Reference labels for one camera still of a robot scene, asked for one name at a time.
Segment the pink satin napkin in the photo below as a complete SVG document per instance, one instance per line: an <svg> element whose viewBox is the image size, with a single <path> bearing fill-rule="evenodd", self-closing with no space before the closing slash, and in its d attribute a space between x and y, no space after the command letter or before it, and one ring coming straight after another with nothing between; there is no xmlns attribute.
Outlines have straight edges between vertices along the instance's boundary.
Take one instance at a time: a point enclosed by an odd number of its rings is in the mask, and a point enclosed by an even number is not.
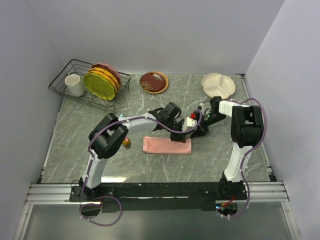
<svg viewBox="0 0 320 240"><path fill-rule="evenodd" d="M165 137L143 138L143 152L147 154L176 154L188 155L192 153L192 141L187 139L185 143L179 141L171 141Z"/></svg>

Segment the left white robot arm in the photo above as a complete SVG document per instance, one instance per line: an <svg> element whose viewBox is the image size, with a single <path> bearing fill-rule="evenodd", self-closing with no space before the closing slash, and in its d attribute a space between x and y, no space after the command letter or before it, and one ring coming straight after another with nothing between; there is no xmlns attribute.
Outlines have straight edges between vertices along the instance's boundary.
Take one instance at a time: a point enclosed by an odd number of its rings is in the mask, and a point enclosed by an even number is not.
<svg viewBox="0 0 320 240"><path fill-rule="evenodd" d="M171 140L184 141L189 131L185 120L177 121L179 113L180 109L172 102L165 108L138 116L117 117L114 113L108 113L89 134L90 157L79 180L81 195L88 201L97 199L107 161L118 152L128 135L167 130L171 133Z"/></svg>

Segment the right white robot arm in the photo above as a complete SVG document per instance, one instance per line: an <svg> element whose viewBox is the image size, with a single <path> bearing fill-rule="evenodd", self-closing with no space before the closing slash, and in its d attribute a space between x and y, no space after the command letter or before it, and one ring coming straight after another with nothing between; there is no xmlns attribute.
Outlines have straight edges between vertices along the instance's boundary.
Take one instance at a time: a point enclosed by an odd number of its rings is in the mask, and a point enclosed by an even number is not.
<svg viewBox="0 0 320 240"><path fill-rule="evenodd" d="M246 192L244 186L245 169L255 150L265 136L264 111L258 105L245 105L234 100L213 97L209 100L210 112L202 113L202 106L191 113L190 118L198 124L191 138L205 136L209 126L231 119L230 136L233 141L232 153L226 169L219 180L217 191L223 199L230 199Z"/></svg>

